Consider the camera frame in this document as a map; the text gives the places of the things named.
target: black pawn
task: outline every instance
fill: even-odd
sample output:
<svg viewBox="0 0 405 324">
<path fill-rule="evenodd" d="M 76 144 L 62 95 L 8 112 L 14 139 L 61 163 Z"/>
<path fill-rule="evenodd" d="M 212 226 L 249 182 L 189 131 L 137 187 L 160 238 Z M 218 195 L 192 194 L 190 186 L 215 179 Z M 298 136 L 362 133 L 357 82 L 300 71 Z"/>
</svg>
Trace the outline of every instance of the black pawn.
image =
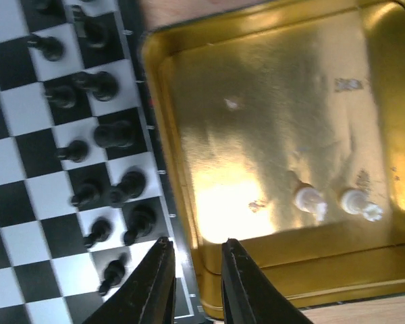
<svg viewBox="0 0 405 324">
<path fill-rule="evenodd" d="M 93 203 L 101 197 L 99 187 L 92 182 L 84 182 L 76 190 L 75 195 L 70 199 L 74 207 L 81 207 Z"/>
<path fill-rule="evenodd" d="M 48 61 L 58 61 L 64 54 L 63 45 L 55 37 L 40 37 L 30 34 L 27 45 L 41 51 L 43 57 Z"/>
<path fill-rule="evenodd" d="M 48 88 L 45 91 L 45 98 L 58 108 L 69 109 L 76 105 L 76 93 L 70 86 Z"/>
<path fill-rule="evenodd" d="M 87 16 L 80 5 L 71 5 L 71 9 L 78 37 L 85 38 L 92 49 L 104 49 L 110 38 L 107 27 Z"/>
<path fill-rule="evenodd" d="M 67 147 L 57 149 L 59 160 L 70 160 L 76 163 L 83 162 L 88 155 L 88 145 L 83 140 L 74 140 Z"/>
<path fill-rule="evenodd" d="M 72 80 L 78 88 L 91 91 L 93 97 L 99 101 L 109 101 L 119 92 L 117 80 L 108 72 L 79 72 L 74 74 Z"/>
<path fill-rule="evenodd" d="M 93 223 L 90 235 L 84 238 L 84 246 L 91 248 L 96 243 L 105 242 L 110 234 L 111 224 L 106 219 L 99 219 Z"/>
<path fill-rule="evenodd" d="M 128 199 L 138 198 L 146 188 L 146 177 L 139 171 L 130 171 L 121 182 L 109 189 L 109 205 L 120 208 Z"/>
<path fill-rule="evenodd" d="M 121 259 L 111 261 L 103 272 L 104 280 L 99 287 L 99 295 L 105 296 L 111 287 L 120 284 L 125 272 L 126 270 Z"/>
<path fill-rule="evenodd" d="M 123 235 L 123 243 L 131 246 L 137 238 L 147 236 L 156 224 L 155 212 L 146 206 L 137 206 L 130 213 L 128 219 L 128 230 Z"/>
<path fill-rule="evenodd" d="M 99 147 L 128 147 L 134 143 L 134 129 L 127 121 L 99 125 L 94 130 L 94 141 Z"/>
</svg>

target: gold tray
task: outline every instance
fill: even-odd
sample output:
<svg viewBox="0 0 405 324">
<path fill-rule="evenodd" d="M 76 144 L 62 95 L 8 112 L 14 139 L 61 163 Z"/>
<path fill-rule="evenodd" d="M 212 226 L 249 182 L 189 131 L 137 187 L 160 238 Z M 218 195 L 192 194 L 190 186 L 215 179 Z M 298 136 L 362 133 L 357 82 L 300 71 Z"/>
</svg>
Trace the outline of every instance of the gold tray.
<svg viewBox="0 0 405 324">
<path fill-rule="evenodd" d="M 147 36 L 142 57 L 202 304 L 241 240 L 297 306 L 405 292 L 405 1 L 275 1 Z M 325 221 L 292 203 L 320 190 Z M 338 203 L 360 188 L 369 222 Z"/>
</svg>

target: white chess piece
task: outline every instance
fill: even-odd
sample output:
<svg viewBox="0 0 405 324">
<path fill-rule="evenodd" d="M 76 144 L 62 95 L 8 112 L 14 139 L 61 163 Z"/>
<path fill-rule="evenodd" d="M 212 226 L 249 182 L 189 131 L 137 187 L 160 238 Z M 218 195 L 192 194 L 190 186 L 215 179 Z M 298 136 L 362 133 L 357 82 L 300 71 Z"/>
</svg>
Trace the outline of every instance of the white chess piece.
<svg viewBox="0 0 405 324">
<path fill-rule="evenodd" d="M 301 211 L 311 213 L 317 221 L 323 221 L 327 213 L 327 203 L 319 191 L 313 187 L 304 187 L 297 191 L 294 204 Z"/>
<path fill-rule="evenodd" d="M 361 190 L 345 191 L 340 199 L 340 204 L 348 214 L 361 214 L 368 221 L 379 221 L 383 217 L 383 209 L 373 202 L 369 202 L 367 194 Z"/>
</svg>

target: chess piece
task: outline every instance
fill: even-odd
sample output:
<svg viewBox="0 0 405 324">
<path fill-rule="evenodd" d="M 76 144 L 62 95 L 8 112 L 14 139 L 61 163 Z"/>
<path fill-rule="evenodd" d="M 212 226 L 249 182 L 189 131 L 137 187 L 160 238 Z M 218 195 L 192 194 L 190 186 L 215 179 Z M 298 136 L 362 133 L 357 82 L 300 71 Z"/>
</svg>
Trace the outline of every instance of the chess piece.
<svg viewBox="0 0 405 324">
<path fill-rule="evenodd" d="M 72 77 L 75 86 L 78 88 L 91 91 L 93 97 L 99 101 L 109 101 L 119 92 L 117 80 L 108 72 L 98 72 L 89 74 L 79 72 Z"/>
<path fill-rule="evenodd" d="M 103 272 L 104 280 L 99 287 L 99 295 L 105 296 L 111 287 L 120 284 L 126 270 L 121 259 L 111 261 Z"/>
<path fill-rule="evenodd" d="M 109 205 L 120 208 L 128 199 L 139 197 L 146 187 L 146 177 L 139 171 L 129 171 L 121 182 L 109 189 Z"/>
<path fill-rule="evenodd" d="M 63 44 L 55 37 L 40 37 L 30 34 L 27 45 L 41 51 L 43 57 L 51 62 L 60 60 L 64 54 Z"/>
<path fill-rule="evenodd" d="M 106 219 L 98 219 L 91 228 L 91 233 L 84 238 L 84 246 L 92 248 L 96 243 L 105 242 L 111 234 L 111 224 Z"/>
<path fill-rule="evenodd" d="M 100 199 L 101 191 L 99 187 L 89 181 L 85 181 L 76 190 L 75 195 L 70 199 L 70 204 L 74 207 L 82 207 L 88 203 L 93 203 Z"/>
<path fill-rule="evenodd" d="M 123 235 L 123 243 L 131 246 L 137 238 L 151 233 L 156 224 L 156 215 L 151 208 L 140 205 L 130 213 L 128 221 L 128 230 Z"/>
<path fill-rule="evenodd" d="M 80 5 L 71 5 L 70 7 L 78 37 L 85 38 L 87 45 L 92 49 L 104 49 L 110 38 L 107 27 L 97 22 L 93 17 L 87 16 Z"/>
<path fill-rule="evenodd" d="M 63 10 L 57 0 L 32 0 L 33 8 L 43 15 L 62 16 Z"/>
<path fill-rule="evenodd" d="M 327 203 L 323 195 L 310 185 L 299 189 L 294 197 L 298 209 L 314 215 L 317 221 L 323 221 L 327 214 Z"/>
<path fill-rule="evenodd" d="M 57 149 L 57 158 L 61 161 L 70 160 L 83 162 L 88 155 L 88 145 L 83 140 L 73 140 L 67 147 Z"/>
<path fill-rule="evenodd" d="M 128 147 L 134 143 L 135 133 L 127 121 L 117 121 L 114 124 L 99 125 L 94 130 L 94 141 L 99 147 Z"/>
<path fill-rule="evenodd" d="M 369 201 L 369 195 L 359 189 L 348 189 L 340 197 L 340 205 L 350 215 L 362 215 L 368 221 L 379 221 L 384 210 Z"/>
<path fill-rule="evenodd" d="M 45 98 L 58 108 L 69 109 L 76 105 L 76 93 L 70 86 L 58 86 L 45 90 Z"/>
</svg>

